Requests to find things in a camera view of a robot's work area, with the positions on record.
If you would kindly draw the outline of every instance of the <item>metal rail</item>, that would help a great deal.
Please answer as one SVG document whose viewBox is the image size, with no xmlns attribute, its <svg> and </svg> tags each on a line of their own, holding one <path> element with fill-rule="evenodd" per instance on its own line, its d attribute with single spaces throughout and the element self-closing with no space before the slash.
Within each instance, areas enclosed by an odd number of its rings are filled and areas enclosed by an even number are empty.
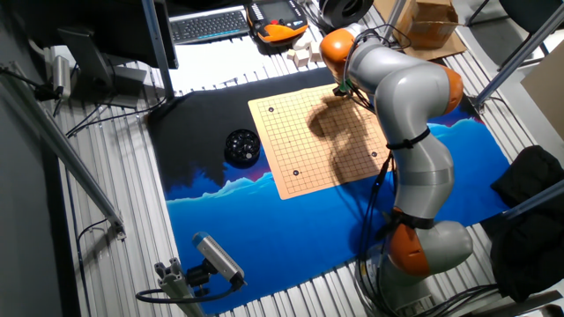
<svg viewBox="0 0 564 317">
<path fill-rule="evenodd" d="M 0 76 L 0 91 L 4 97 L 11 96 L 14 103 L 19 106 L 22 113 L 31 123 L 32 127 L 39 130 L 41 137 L 45 138 L 51 150 L 67 166 L 80 186 L 106 216 L 110 224 L 115 228 L 118 239 L 125 238 L 123 221 L 115 213 L 114 206 L 102 191 L 98 182 L 88 172 L 88 168 L 74 151 L 71 144 L 56 126 L 53 118 L 35 100 L 28 85 L 19 79 L 2 75 Z"/>
<path fill-rule="evenodd" d="M 167 100 L 171 100 L 174 98 L 173 82 L 170 79 L 170 73 L 168 72 L 167 53 L 165 52 L 165 46 L 162 44 L 162 35 L 160 34 L 155 3 L 153 0 L 143 0 L 142 3 L 145 18 L 147 20 L 147 26 L 149 27 L 149 34 L 151 35 L 152 49 L 157 57 L 160 77 L 162 78 L 163 85 L 165 86 L 165 97 L 167 97 Z"/>
<path fill-rule="evenodd" d="M 386 27 L 386 33 L 384 34 L 384 39 L 389 40 L 391 37 L 392 32 L 394 31 L 393 26 L 396 26 L 397 20 L 399 19 L 399 15 L 402 13 L 404 9 L 406 0 L 396 0 L 394 3 L 394 7 L 391 10 L 390 16 L 388 17 L 388 24 L 390 26 Z"/>
<path fill-rule="evenodd" d="M 503 69 L 495 76 L 492 81 L 482 90 L 482 92 L 473 101 L 476 109 L 481 112 L 486 101 L 492 93 L 494 93 L 505 80 L 513 74 L 513 72 L 521 65 L 522 62 L 529 56 L 538 46 L 554 32 L 556 28 L 564 21 L 564 4 L 553 13 L 553 15 L 538 29 L 538 31 L 531 37 L 527 44 L 523 45 L 521 49 L 509 60 Z"/>
</svg>

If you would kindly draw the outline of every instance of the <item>white foam block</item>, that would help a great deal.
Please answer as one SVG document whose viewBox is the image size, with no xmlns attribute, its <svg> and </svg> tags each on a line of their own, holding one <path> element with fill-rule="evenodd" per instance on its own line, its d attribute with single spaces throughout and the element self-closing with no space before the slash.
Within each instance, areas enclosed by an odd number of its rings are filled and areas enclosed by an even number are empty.
<svg viewBox="0 0 564 317">
<path fill-rule="evenodd" d="M 300 49 L 296 51 L 296 55 L 293 57 L 293 63 L 296 64 L 297 68 L 306 66 L 309 62 L 309 52 L 306 49 Z"/>
<path fill-rule="evenodd" d="M 293 49 L 288 49 L 288 54 L 286 55 L 286 58 L 289 60 L 293 60 L 293 57 L 296 56 L 296 51 L 294 51 Z"/>
<path fill-rule="evenodd" d="M 292 48 L 295 49 L 296 51 L 300 49 L 308 49 L 309 44 L 313 40 L 314 39 L 311 37 L 311 35 L 309 35 L 309 33 L 304 33 L 301 37 L 292 41 Z"/>
<path fill-rule="evenodd" d="M 319 51 L 319 43 L 312 42 L 309 45 L 309 61 L 310 62 L 322 62 L 321 52 Z"/>
</svg>

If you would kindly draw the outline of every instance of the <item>keyboard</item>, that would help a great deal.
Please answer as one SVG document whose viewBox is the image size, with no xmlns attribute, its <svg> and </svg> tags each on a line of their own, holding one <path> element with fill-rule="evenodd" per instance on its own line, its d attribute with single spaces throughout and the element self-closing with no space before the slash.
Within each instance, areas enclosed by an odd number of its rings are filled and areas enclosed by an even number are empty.
<svg viewBox="0 0 564 317">
<path fill-rule="evenodd" d="M 171 18 L 174 44 L 219 40 L 247 33 L 250 28 L 241 11 L 227 11 L 186 19 Z"/>
</svg>

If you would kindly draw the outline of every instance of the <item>blue printed mat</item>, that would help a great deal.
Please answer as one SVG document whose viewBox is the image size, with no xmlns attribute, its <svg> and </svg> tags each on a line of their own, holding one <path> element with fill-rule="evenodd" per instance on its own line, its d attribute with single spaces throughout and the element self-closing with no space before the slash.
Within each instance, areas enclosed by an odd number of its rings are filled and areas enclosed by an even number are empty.
<svg viewBox="0 0 564 317">
<path fill-rule="evenodd" d="M 311 70 L 195 92 L 181 105 L 152 116 L 149 130 L 182 266 L 202 262 L 191 240 L 196 232 L 208 232 L 244 269 L 249 284 L 225 299 L 203 303 L 206 313 L 222 313 L 295 286 L 356 255 L 374 178 L 282 201 L 264 152 L 246 170 L 223 159 L 230 132 L 256 131 L 249 100 L 331 80 L 327 70 Z M 506 210 L 489 185 L 507 169 L 508 161 L 468 100 L 429 127 L 455 163 L 455 186 L 436 219 L 473 225 Z M 393 206 L 391 188 L 388 181 L 383 184 L 379 209 Z M 376 217 L 373 232 L 382 223 Z M 206 286 L 217 294 L 229 283 L 217 275 Z"/>
</svg>

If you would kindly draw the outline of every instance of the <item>orange device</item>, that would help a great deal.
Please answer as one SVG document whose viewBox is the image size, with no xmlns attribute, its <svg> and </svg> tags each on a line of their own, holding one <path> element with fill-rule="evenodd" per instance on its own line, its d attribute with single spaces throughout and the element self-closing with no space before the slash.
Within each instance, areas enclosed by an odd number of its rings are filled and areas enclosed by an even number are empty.
<svg viewBox="0 0 564 317">
<path fill-rule="evenodd" d="M 254 35 L 271 45 L 284 45 L 308 29 L 308 18 L 293 0 L 254 1 L 246 6 Z"/>
</svg>

